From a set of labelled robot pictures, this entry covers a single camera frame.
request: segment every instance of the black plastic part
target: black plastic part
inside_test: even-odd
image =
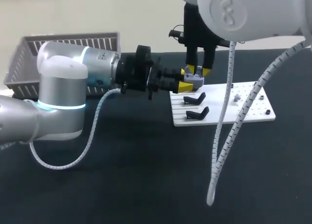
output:
[[[197,67],[197,46],[187,46],[186,47],[186,64],[193,65],[195,68]]]
[[[179,38],[181,37],[181,33],[180,31],[177,31],[177,30],[171,30],[169,32],[169,37],[175,37],[175,38]]]
[[[212,69],[215,60],[215,46],[205,48],[203,68]]]
[[[204,120],[209,113],[209,107],[205,107],[201,113],[196,113],[193,111],[186,111],[187,119]]]
[[[194,104],[194,105],[200,105],[204,101],[205,98],[206,98],[206,93],[203,92],[198,97],[198,99],[195,99],[195,98],[192,98],[189,96],[185,96],[185,97],[183,97],[183,100],[184,100],[185,104],[189,103],[189,104]]]

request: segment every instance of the silver robot arm segment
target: silver robot arm segment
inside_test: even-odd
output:
[[[110,89],[115,85],[116,69],[120,61],[117,52],[61,42],[46,42],[38,52],[37,68],[52,56],[65,56],[88,68],[88,86]]]
[[[39,100],[0,96],[3,142],[70,140],[83,129],[88,70],[73,59],[53,56],[42,62]]]

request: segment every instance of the screw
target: screw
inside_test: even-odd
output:
[[[98,85],[103,85],[103,81],[102,80],[97,80],[97,84]]]

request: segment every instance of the basket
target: basket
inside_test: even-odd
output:
[[[46,41],[65,42],[118,52],[120,55],[118,32],[70,35],[39,35],[22,37],[7,70],[4,85],[14,91],[15,98],[37,99],[40,75],[37,70],[37,54]],[[87,87],[87,96],[100,96],[103,88]]]

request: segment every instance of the black bracket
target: black bracket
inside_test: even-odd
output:
[[[193,111],[186,111],[186,117],[187,119],[204,120],[208,113],[209,113],[209,107],[205,107],[201,113],[196,113]]]
[[[206,93],[203,92],[198,97],[198,99],[195,99],[195,98],[192,98],[189,96],[185,96],[185,97],[183,97],[183,100],[184,100],[184,104],[189,103],[189,104],[194,104],[194,105],[200,105],[204,101],[205,98],[206,98]]]

